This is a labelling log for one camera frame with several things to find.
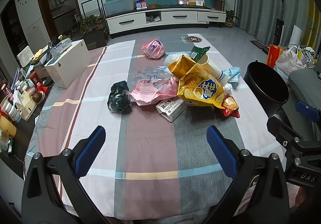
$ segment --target yellow cup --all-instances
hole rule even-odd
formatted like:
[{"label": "yellow cup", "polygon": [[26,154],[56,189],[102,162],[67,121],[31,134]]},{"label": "yellow cup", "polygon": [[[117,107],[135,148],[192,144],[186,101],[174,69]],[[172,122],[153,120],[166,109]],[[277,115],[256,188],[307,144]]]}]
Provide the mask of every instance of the yellow cup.
[{"label": "yellow cup", "polygon": [[12,137],[14,137],[17,133],[17,128],[2,115],[0,115],[0,129]]}]

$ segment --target plaid tablecloth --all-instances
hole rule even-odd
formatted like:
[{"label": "plaid tablecloth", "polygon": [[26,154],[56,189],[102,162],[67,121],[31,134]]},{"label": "plaid tablecloth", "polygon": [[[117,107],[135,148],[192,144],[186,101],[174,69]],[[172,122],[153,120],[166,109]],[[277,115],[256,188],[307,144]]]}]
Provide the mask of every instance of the plaid tablecloth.
[{"label": "plaid tablecloth", "polygon": [[[199,43],[186,40],[197,36]],[[206,141],[206,129],[216,125],[224,137],[254,155],[283,153],[267,131],[267,116],[240,78],[233,96],[241,118],[223,118],[211,107],[188,107],[173,123],[155,105],[133,105],[128,115],[111,113],[107,99],[111,86],[128,82],[147,66],[163,66],[165,57],[148,59],[142,45],[160,40],[167,54],[211,46],[208,55],[221,68],[229,62],[200,34],[145,38],[115,43],[90,52],[92,64],[66,90],[54,87],[42,109],[25,159],[59,154],[87,138],[97,125],[107,133],[105,144],[81,184],[105,216],[124,220],[157,219],[195,212],[216,205],[231,183]],[[58,191],[71,206],[58,177]]]}]

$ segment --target tv stand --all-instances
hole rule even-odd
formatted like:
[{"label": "tv stand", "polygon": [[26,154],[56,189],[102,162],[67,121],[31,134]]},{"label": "tv stand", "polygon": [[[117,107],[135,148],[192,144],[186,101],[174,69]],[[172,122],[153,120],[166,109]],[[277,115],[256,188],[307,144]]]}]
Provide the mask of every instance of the tv stand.
[{"label": "tv stand", "polygon": [[[160,21],[147,23],[147,16],[159,16]],[[117,33],[130,31],[133,29],[143,29],[168,25],[181,24],[209,24],[217,22],[219,27],[225,23],[226,13],[214,10],[208,7],[196,6],[160,6],[159,8],[132,10],[125,13],[119,13],[107,16],[106,21],[111,37],[117,36]]]}]

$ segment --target black trash bin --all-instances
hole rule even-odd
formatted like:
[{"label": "black trash bin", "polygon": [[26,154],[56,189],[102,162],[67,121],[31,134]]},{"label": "black trash bin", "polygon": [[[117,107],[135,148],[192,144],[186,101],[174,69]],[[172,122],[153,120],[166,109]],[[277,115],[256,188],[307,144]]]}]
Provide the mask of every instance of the black trash bin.
[{"label": "black trash bin", "polygon": [[288,87],[285,81],[274,69],[262,62],[254,61],[248,65],[244,81],[269,118],[288,101]]}]

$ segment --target black handle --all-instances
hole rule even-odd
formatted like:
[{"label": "black handle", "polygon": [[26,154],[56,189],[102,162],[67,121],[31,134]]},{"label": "black handle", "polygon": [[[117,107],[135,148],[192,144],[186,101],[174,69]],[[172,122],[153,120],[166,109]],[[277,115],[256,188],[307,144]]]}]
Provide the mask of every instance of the black handle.
[{"label": "black handle", "polygon": [[134,22],[135,20],[129,20],[129,21],[124,21],[124,22],[120,22],[119,24],[122,25],[122,24],[125,24],[125,23],[131,23],[131,22]]}]

